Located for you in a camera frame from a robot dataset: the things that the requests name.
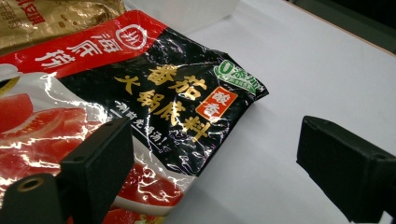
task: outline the plastic food packet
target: plastic food packet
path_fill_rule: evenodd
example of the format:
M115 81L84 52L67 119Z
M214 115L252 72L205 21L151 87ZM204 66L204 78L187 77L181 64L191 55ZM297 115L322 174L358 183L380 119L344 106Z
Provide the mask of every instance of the plastic food packet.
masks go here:
M0 55L73 34L124 12L122 0L1 0Z
M140 11L0 58L0 189L129 117L135 166L104 223L162 223L268 93L227 54Z

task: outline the gold foil bag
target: gold foil bag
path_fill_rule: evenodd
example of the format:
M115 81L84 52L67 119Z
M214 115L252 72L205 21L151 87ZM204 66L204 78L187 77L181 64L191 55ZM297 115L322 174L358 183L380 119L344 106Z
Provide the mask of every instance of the gold foil bag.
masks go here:
M73 34L123 12L122 0L0 0L0 55Z

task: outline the white table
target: white table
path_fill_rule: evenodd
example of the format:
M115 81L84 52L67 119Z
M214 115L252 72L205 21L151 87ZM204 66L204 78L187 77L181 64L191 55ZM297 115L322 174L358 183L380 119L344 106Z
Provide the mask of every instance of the white table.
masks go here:
M347 224L295 162L301 122L331 120L396 155L396 57L281 0L242 0L188 37L228 52L270 95L240 119L165 223Z

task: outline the white container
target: white container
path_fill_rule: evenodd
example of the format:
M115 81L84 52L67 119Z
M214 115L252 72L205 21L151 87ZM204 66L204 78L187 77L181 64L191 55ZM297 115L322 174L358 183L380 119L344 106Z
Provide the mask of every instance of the white container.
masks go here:
M124 0L167 26L185 34L231 15L240 0Z

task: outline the green label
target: green label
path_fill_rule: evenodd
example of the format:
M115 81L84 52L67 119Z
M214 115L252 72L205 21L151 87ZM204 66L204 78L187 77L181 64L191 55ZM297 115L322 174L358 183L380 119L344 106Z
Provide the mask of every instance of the green label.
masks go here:
M254 76L228 60L224 60L213 70L219 79L247 90L253 95L256 95L256 91L264 88Z

